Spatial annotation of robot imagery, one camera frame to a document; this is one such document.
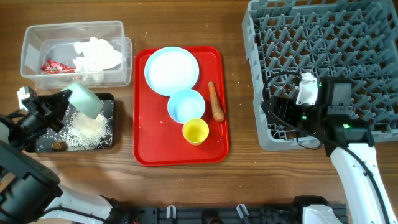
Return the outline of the light blue bowl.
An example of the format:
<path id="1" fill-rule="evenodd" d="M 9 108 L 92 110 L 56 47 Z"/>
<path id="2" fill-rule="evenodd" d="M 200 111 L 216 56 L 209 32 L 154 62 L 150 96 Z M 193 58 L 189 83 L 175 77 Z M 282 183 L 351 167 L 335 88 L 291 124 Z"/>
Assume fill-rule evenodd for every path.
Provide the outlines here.
<path id="1" fill-rule="evenodd" d="M 185 124 L 191 119 L 201 118 L 206 109 L 202 95 L 192 89 L 180 90 L 168 100 L 169 116 L 179 124 Z"/>

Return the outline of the yellow cup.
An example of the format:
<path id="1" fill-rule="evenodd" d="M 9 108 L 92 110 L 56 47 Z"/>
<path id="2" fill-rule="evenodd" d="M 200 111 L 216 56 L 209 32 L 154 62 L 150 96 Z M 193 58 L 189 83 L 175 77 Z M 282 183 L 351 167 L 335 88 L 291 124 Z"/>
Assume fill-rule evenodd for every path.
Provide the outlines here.
<path id="1" fill-rule="evenodd" d="M 209 135 L 208 124 L 199 118 L 191 119 L 183 125 L 184 138 L 192 145 L 201 145 Z"/>

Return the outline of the brown food lump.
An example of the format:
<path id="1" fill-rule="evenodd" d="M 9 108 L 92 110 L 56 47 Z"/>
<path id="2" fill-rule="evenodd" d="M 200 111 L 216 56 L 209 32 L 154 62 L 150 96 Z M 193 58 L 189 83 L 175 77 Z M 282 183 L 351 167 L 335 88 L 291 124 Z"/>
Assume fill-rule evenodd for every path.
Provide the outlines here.
<path id="1" fill-rule="evenodd" d="M 67 144 L 65 141 L 55 141 L 52 144 L 52 149 L 54 151 L 66 151 L 67 150 Z"/>

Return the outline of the white rice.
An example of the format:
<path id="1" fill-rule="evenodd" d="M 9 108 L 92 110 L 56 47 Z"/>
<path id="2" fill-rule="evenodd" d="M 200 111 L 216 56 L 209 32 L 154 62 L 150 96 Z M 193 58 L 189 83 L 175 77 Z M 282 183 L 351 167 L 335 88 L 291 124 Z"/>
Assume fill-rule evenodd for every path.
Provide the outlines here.
<path id="1" fill-rule="evenodd" d="M 64 127 L 55 140 L 65 141 L 67 151 L 110 149 L 113 145 L 113 109 L 103 108 L 91 119 L 69 105 L 62 120 Z"/>

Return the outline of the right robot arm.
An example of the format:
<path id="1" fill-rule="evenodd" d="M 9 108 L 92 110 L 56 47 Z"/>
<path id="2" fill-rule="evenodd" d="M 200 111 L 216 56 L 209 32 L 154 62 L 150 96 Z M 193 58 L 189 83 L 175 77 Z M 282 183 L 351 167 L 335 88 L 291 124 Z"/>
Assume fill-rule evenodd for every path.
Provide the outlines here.
<path id="1" fill-rule="evenodd" d="M 368 124 L 351 117 L 349 79 L 302 80 L 296 100 L 273 96 L 261 107 L 268 118 L 315 137 L 324 145 L 343 184 L 355 223 L 397 223 Z"/>

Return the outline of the white napkin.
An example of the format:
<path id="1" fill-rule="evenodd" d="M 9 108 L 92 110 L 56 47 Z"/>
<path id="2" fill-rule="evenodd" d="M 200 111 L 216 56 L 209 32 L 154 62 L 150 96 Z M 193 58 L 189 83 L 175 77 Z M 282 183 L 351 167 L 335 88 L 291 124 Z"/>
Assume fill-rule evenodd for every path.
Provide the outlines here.
<path id="1" fill-rule="evenodd" d="M 81 55 L 72 60 L 77 73 L 102 72 L 122 62 L 122 53 L 104 39 L 90 37 L 88 42 L 75 42 L 73 47 Z"/>

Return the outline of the orange carrot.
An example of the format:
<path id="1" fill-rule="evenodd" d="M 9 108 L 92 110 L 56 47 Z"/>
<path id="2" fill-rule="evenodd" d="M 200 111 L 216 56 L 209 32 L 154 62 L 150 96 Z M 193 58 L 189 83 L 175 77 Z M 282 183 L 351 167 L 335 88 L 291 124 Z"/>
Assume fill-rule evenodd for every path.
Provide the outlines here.
<path id="1" fill-rule="evenodd" d="M 219 99 L 217 97 L 215 85 L 212 81 L 209 81 L 208 89 L 209 89 L 209 94 L 210 94 L 213 119 L 217 122 L 222 122 L 225 119 L 225 115 L 224 115 L 224 111 L 221 108 Z"/>

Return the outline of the green bowl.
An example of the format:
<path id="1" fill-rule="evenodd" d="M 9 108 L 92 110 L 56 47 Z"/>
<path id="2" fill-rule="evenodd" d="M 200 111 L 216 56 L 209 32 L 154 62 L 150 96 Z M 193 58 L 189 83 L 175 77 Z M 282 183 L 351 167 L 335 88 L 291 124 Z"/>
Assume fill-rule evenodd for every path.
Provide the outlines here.
<path id="1" fill-rule="evenodd" d="M 84 84 L 74 82 L 62 91 L 70 90 L 72 93 L 68 102 L 85 116 L 96 119 L 103 109 L 103 102 Z"/>

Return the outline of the red snack wrapper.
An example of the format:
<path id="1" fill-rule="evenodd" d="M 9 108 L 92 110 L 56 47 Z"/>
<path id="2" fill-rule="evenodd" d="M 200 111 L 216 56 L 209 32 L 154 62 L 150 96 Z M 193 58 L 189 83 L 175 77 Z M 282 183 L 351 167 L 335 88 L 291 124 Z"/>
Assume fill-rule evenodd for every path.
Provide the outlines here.
<path id="1" fill-rule="evenodd" d="M 48 59 L 41 67 L 41 71 L 46 74 L 63 74 L 63 73 L 75 73 L 73 67 L 69 67 L 52 59 Z"/>

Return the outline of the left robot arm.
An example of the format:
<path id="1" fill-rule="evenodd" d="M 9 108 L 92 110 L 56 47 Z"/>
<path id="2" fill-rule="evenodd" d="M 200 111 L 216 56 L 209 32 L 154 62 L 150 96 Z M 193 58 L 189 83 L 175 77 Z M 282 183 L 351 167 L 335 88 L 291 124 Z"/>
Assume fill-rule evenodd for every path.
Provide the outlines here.
<path id="1" fill-rule="evenodd" d="M 128 212 L 113 198 L 87 195 L 64 187 L 48 167 L 24 154 L 47 128 L 60 131 L 68 105 L 95 118 L 103 107 L 90 90 L 66 88 L 37 96 L 29 86 L 19 92 L 27 114 L 15 111 L 1 116 L 1 177 L 13 179 L 1 190 L 1 223 L 30 223 L 61 218 L 76 223 L 127 223 Z"/>

